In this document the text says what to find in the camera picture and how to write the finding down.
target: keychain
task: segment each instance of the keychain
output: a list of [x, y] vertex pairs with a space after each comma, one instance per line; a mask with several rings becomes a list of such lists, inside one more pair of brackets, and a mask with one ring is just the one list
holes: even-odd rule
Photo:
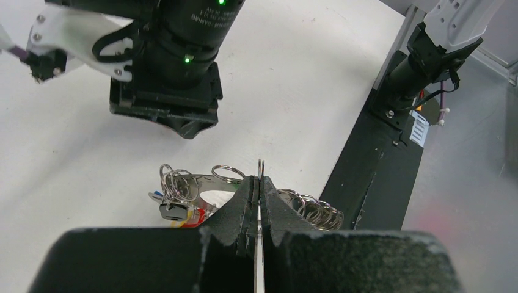
[[[217, 170], [228, 170], [241, 179], [221, 176]], [[264, 161], [259, 160], [259, 177], [264, 175]], [[187, 170], [175, 170], [170, 165], [160, 166], [162, 192], [150, 192], [149, 197], [159, 204], [162, 218], [172, 221], [172, 228], [195, 228], [217, 212], [218, 207], [207, 203], [200, 194], [206, 191], [236, 192], [246, 176], [238, 169], [217, 165], [211, 175], [195, 175]], [[337, 230], [344, 217], [329, 203], [291, 189], [277, 190], [279, 197], [315, 228]]]

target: gray floor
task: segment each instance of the gray floor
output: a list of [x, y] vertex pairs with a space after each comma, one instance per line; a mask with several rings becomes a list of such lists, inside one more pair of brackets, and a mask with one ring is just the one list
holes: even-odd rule
[[518, 97], [475, 59], [459, 75], [445, 127], [429, 133], [403, 228], [435, 234], [467, 292], [518, 292], [518, 176], [505, 160], [506, 104]]

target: small lock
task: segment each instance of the small lock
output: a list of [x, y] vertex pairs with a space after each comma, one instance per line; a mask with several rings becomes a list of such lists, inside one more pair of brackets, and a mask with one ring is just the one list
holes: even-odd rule
[[163, 203], [159, 207], [162, 218], [170, 221], [185, 221], [188, 217], [188, 207], [182, 204]]

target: metal key ring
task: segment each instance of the metal key ring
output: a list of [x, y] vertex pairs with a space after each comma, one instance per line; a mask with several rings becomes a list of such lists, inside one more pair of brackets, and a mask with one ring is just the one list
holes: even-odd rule
[[[236, 173], [237, 175], [241, 176], [241, 179], [223, 177], [220, 174], [216, 173], [216, 170], [219, 170], [219, 169], [232, 171], [232, 172]], [[225, 166], [225, 165], [218, 165], [218, 166], [212, 167], [212, 175], [214, 175], [214, 177], [216, 177], [217, 179], [222, 180], [226, 183], [230, 183], [230, 184], [241, 183], [241, 181], [246, 177], [246, 175], [243, 172], [239, 171], [238, 169], [231, 167], [231, 166]]]
[[[197, 195], [194, 195], [194, 197], [191, 197], [191, 189], [190, 188], [187, 188], [186, 189], [186, 194], [182, 194], [178, 188], [178, 183], [176, 180], [174, 180], [174, 177], [175, 176], [180, 176], [180, 175], [192, 175], [191, 172], [187, 171], [187, 170], [183, 170], [183, 169], [178, 169], [178, 170], [174, 170], [173, 172], [170, 172], [169, 173], [169, 179], [171, 180], [172, 184], [173, 184], [173, 187], [175, 188], [175, 190], [178, 192], [178, 198], [181, 199], [181, 200], [186, 200], [186, 201], [191, 201], [191, 200], [195, 200], [196, 199], [196, 196]], [[188, 186], [189, 183], [187, 182], [187, 179], [186, 178], [182, 178], [183, 182]]]
[[320, 202], [320, 205], [324, 208], [324, 212], [327, 213], [327, 220], [325, 220], [322, 223], [322, 225], [327, 225], [333, 219], [333, 207], [329, 203], [326, 203], [325, 201], [319, 201], [319, 202]]
[[264, 160], [259, 159], [259, 180], [264, 177]]

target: white table surface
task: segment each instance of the white table surface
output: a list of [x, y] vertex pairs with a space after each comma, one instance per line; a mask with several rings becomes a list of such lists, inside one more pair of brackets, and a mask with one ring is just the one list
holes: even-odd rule
[[[21, 45], [43, 0], [0, 0]], [[77, 227], [167, 226], [158, 168], [228, 164], [319, 195], [403, 22], [377, 0], [248, 0], [217, 61], [219, 124], [194, 140], [109, 112], [109, 78], [80, 68], [37, 85], [0, 55], [0, 292], [23, 292]]]

